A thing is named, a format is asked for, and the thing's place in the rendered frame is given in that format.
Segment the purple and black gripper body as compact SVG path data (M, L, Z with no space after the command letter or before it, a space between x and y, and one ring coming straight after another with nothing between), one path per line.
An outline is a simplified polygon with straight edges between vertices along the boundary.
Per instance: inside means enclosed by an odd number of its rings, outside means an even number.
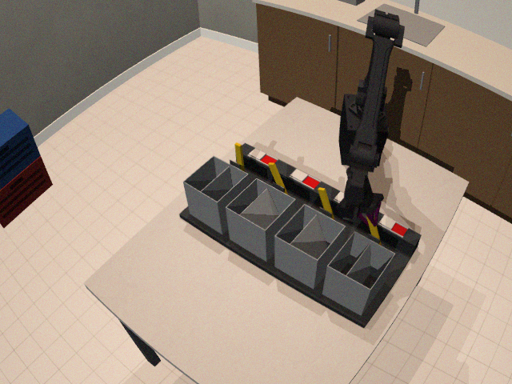
M358 208L358 213L372 214L378 208L378 204L384 199L383 194L378 194L378 193L373 193L372 192L372 189L371 189L371 186L370 186L370 181L366 185L366 188L368 186L370 187L370 191L371 191L372 196L373 196L373 202L370 204L370 206L368 208L359 207Z

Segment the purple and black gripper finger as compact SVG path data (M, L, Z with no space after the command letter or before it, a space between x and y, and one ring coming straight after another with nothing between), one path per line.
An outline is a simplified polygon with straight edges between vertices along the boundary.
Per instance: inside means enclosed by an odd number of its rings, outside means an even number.
M374 220L374 212L372 214L366 214L366 216L371 221L371 223L373 224L374 227L376 227L376 225L378 224L378 213L379 213L379 210L380 210L381 203L382 202L380 202L378 204L378 208L375 211L375 220Z
M364 218L364 216L361 213L358 213L357 217L360 218L365 224L369 226L368 221Z

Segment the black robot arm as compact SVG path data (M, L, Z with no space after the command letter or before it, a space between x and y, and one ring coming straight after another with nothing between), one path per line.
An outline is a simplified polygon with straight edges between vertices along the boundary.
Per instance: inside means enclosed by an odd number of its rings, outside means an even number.
M368 17L365 38L373 40L371 67L369 66L365 79L359 79L356 101L349 105L349 111L361 121L355 132L354 144L350 145L344 198L336 206L339 217L347 222L356 221L358 208L368 208L373 202L370 187L366 188L366 184L369 183L368 172L374 172L378 165L378 124L385 117L385 82L390 53L394 46L402 48L404 30L405 27L400 25L398 15L386 14L375 9L374 18Z

